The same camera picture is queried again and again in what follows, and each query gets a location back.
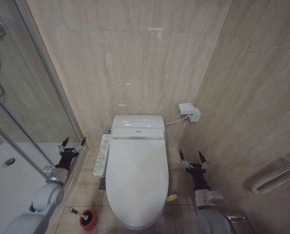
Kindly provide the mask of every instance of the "bathroom floor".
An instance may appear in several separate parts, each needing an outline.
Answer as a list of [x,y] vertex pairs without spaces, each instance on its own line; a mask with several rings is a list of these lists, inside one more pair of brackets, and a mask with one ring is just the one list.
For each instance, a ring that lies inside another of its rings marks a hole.
[[[190,178],[180,168],[176,149],[167,149],[169,167],[169,192],[177,194],[178,199],[167,203],[162,215],[150,228],[134,232],[121,227],[113,215],[107,201],[106,190],[99,190],[100,179],[93,176],[93,167],[98,150],[89,150],[73,194],[57,222],[50,223],[47,234],[196,234],[196,213],[192,205],[192,185]],[[84,231],[79,225],[79,218],[72,214],[68,206],[78,211],[94,209],[98,215],[96,227]]]

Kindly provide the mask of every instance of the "toilet lid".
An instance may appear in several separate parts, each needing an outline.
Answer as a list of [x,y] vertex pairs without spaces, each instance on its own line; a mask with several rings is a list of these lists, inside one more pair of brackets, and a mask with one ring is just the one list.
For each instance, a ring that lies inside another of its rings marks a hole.
[[133,228],[161,213],[168,191],[165,141],[113,139],[106,170],[106,193],[115,216]]

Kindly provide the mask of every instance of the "toilet plunger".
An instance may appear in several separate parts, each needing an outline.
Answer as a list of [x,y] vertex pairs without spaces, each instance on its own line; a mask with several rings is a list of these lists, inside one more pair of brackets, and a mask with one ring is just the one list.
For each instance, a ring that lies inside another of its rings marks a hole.
[[82,214],[79,211],[75,210],[73,207],[69,207],[69,210],[72,213],[80,216],[80,219],[79,219],[80,225],[85,231],[88,232],[95,228],[97,224],[97,215],[94,210],[87,209],[83,211]]

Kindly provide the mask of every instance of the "shower drain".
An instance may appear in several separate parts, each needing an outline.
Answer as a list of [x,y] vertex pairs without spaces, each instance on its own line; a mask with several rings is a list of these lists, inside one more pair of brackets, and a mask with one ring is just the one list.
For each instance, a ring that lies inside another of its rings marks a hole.
[[12,165],[14,162],[15,162],[15,158],[13,158],[13,157],[9,158],[4,162],[3,167],[8,167],[8,166]]
[[106,178],[101,178],[101,182],[100,182],[100,187],[98,188],[99,190],[106,190]]

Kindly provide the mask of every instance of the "yellow object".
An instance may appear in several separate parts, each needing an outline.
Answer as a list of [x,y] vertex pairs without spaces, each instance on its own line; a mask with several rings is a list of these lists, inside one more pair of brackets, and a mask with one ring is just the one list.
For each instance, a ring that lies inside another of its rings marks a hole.
[[172,194],[172,195],[170,195],[170,196],[168,196],[167,198],[166,198],[166,201],[167,202],[170,202],[170,201],[173,201],[173,200],[175,200],[175,199],[177,199],[178,198],[178,196],[176,195],[176,194]]

